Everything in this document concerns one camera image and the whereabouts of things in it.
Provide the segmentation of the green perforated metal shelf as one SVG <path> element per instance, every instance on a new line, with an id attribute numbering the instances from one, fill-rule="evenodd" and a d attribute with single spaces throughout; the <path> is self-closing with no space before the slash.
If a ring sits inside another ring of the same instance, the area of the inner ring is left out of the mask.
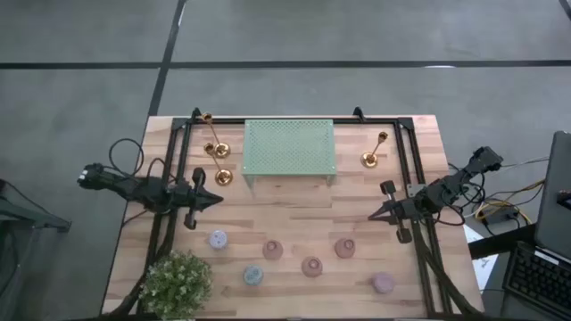
<path id="1" fill-rule="evenodd" d="M 248 119 L 244 123 L 242 175 L 252 187 L 257 177 L 337 175 L 331 119 Z"/>

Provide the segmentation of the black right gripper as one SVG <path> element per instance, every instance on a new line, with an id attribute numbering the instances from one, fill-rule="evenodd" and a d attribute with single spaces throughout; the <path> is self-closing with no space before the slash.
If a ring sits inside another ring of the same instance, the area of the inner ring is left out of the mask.
<path id="1" fill-rule="evenodd" d="M 392 180 L 384 181 L 380 184 L 381 191 L 387 196 L 387 200 L 381 207 L 368 216 L 370 221 L 384 221 L 389 225 L 397 226 L 397 239 L 399 243 L 410 243 L 413 241 L 410 230 L 404 225 L 404 221 L 409 219 L 412 221 L 419 217 L 419 211 L 416 209 L 412 199 L 404 199 L 397 201 L 394 197 L 396 192 Z"/>

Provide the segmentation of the white paper sheet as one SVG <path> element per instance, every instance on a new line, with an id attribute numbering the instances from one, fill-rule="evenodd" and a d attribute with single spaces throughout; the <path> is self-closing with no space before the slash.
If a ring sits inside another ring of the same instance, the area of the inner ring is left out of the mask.
<path id="1" fill-rule="evenodd" d="M 469 226 L 463 226 L 463 229 L 468 243 L 484 239 L 478 232 Z M 481 259 L 472 259 L 473 268 L 476 273 L 476 281 L 480 291 L 482 291 L 487 285 L 498 257 L 498 254 L 494 254 Z"/>

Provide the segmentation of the pink ribbed glass candle holder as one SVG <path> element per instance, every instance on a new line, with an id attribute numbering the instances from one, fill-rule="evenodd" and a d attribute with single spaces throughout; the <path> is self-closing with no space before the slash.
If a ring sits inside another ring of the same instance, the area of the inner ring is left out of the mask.
<path id="1" fill-rule="evenodd" d="M 262 247 L 262 254 L 267 260 L 278 260 L 283 255 L 283 246 L 277 240 L 268 240 Z"/>
<path id="2" fill-rule="evenodd" d="M 349 259 L 354 255 L 356 245 L 351 238 L 340 238 L 335 242 L 335 253 L 341 259 Z"/>
<path id="3" fill-rule="evenodd" d="M 322 262 L 314 256 L 306 257 L 301 264 L 302 273 L 307 277 L 318 277 L 322 274 Z"/>

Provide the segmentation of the pink patterned candle tin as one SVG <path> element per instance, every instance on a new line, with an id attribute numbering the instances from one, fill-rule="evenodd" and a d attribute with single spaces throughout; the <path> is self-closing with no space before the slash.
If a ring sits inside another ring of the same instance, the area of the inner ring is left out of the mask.
<path id="1" fill-rule="evenodd" d="M 390 293 L 395 287 L 393 276 L 386 272 L 379 272 L 373 275 L 372 285 L 377 293 Z"/>

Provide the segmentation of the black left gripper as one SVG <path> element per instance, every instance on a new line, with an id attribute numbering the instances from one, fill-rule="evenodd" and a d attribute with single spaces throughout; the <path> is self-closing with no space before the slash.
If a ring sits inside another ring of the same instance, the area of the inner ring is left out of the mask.
<path id="1" fill-rule="evenodd" d="M 188 181 L 182 178 L 173 189 L 174 204 L 177 207 L 188 208 L 188 213 L 184 217 L 184 225 L 190 230 L 196 229 L 195 213 L 197 211 L 204 211 L 223 202 L 222 196 L 208 192 L 203 188 L 205 179 L 206 174 L 203 168 L 195 168 L 192 173 L 194 185 L 190 185 Z"/>

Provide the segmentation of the teal leaf patterned candle tin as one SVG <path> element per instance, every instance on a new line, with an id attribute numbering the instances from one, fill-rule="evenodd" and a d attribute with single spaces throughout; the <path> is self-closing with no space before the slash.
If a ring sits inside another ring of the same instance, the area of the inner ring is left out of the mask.
<path id="1" fill-rule="evenodd" d="M 263 269 L 258 265 L 248 265 L 243 272 L 243 279 L 247 285 L 258 286 L 264 277 Z"/>

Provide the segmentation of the black power adapter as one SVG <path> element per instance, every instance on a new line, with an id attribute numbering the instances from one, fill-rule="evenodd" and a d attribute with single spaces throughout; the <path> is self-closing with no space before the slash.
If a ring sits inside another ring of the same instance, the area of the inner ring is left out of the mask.
<path id="1" fill-rule="evenodd" d="M 510 221 L 511 219 L 517 218 L 519 210 L 515 207 L 500 207 L 497 209 L 491 209 L 486 211 L 482 222 L 485 225 L 498 224 L 504 221 Z"/>

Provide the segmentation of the lilac patterned candle tin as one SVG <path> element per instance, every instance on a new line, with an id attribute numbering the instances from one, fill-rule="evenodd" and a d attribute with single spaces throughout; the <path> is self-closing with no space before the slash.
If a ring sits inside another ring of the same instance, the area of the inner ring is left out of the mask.
<path id="1" fill-rule="evenodd" d="M 209 235 L 209 245 L 214 250 L 222 250 L 228 246 L 228 235 L 225 231 L 215 230 Z"/>

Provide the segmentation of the dark metal cart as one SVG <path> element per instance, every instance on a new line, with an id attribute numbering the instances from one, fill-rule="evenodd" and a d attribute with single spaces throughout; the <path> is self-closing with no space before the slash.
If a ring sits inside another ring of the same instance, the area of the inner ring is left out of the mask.
<path id="1" fill-rule="evenodd" d="M 36 209 L 9 201 L 5 196 L 8 187 Z M 54 228 L 67 233 L 70 225 L 69 220 L 49 213 L 12 183 L 0 178 L 0 321 L 12 318 L 23 283 L 23 266 L 29 259 L 39 230 Z"/>

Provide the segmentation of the grey laptop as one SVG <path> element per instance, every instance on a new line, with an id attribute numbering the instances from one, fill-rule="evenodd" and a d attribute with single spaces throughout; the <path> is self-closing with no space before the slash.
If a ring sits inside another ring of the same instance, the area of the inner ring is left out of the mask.
<path id="1" fill-rule="evenodd" d="M 535 241 L 571 259 L 571 133 L 565 131 L 553 135 Z"/>

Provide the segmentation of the black aluminium table frame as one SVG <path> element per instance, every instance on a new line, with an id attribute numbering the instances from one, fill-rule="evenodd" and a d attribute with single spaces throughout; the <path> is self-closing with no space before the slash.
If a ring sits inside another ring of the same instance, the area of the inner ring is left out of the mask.
<path id="1" fill-rule="evenodd" d="M 134 288 L 147 262 L 163 244 L 191 251 L 211 265 L 213 290 L 201 312 L 203 318 L 385 318 L 423 317 L 450 312 L 454 306 L 434 274 L 420 263 L 413 244 L 401 244 L 394 226 L 370 221 L 384 196 L 380 184 L 392 180 L 398 197 L 447 173 L 443 143 L 434 116 L 336 116 L 333 119 L 337 175 L 329 185 L 324 177 L 257 177 L 250 187 L 243 175 L 244 117 L 217 116 L 213 126 L 231 148 L 218 159 L 233 173 L 229 185 L 215 180 L 217 167 L 203 149 L 213 143 L 200 118 L 152 117 L 145 130 L 144 171 L 161 175 L 154 158 L 170 165 L 170 174 L 189 177 L 201 167 L 206 188 L 223 202 L 199 212 L 190 230 L 182 214 L 155 218 L 131 203 L 127 224 L 120 230 L 102 312 L 115 310 Z M 381 131 L 388 138 L 377 149 L 378 164 L 360 163 L 371 152 Z M 214 250 L 212 231 L 228 235 L 228 246 Z M 354 240 L 349 259 L 335 253 L 340 238 Z M 268 240 L 283 246 L 278 260 L 267 260 L 262 247 Z M 322 274 L 307 277 L 302 261 L 314 256 Z M 258 286 L 244 282 L 248 265 L 258 265 L 264 277 Z M 393 276 L 392 292 L 377 293 L 372 277 Z"/>

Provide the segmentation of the black keyboard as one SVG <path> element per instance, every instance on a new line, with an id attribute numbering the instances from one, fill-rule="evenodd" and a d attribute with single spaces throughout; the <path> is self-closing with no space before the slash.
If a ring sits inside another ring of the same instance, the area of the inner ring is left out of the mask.
<path id="1" fill-rule="evenodd" d="M 506 292 L 571 321 L 571 263 L 518 242 L 509 255 L 502 284 Z"/>

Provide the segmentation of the tall brass candlestick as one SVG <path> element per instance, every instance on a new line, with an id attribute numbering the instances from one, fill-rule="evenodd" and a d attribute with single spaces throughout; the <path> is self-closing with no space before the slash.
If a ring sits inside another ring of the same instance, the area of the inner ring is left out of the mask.
<path id="1" fill-rule="evenodd" d="M 377 136 L 377 144 L 371 152 L 364 152 L 360 156 L 360 163 L 367 169 L 372 169 L 378 164 L 377 149 L 388 138 L 385 131 L 381 131 Z"/>
<path id="2" fill-rule="evenodd" d="M 222 143 L 219 140 L 218 135 L 216 134 L 216 131 L 213 126 L 212 115 L 208 112 L 205 112 L 201 115 L 201 119 L 209 126 L 209 128 L 211 129 L 211 133 L 213 134 L 214 137 L 214 142 L 206 144 L 204 146 L 204 150 L 209 155 L 213 155 L 218 159 L 227 158 L 231 153 L 231 148 L 228 144 Z"/>
<path id="3" fill-rule="evenodd" d="M 233 181 L 233 173 L 228 169 L 223 169 L 218 162 L 216 157 L 216 148 L 213 143 L 207 143 L 203 147 L 204 151 L 211 156 L 214 161 L 217 172 L 215 174 L 214 180 L 220 186 L 229 185 Z"/>

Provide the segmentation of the green potted plant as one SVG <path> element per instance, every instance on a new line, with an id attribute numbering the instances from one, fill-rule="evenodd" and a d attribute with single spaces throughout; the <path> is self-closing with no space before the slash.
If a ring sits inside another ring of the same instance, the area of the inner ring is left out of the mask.
<path id="1" fill-rule="evenodd" d="M 212 293 L 211 265 L 191 251 L 171 251 L 149 267 L 139 300 L 158 318 L 194 317 Z"/>

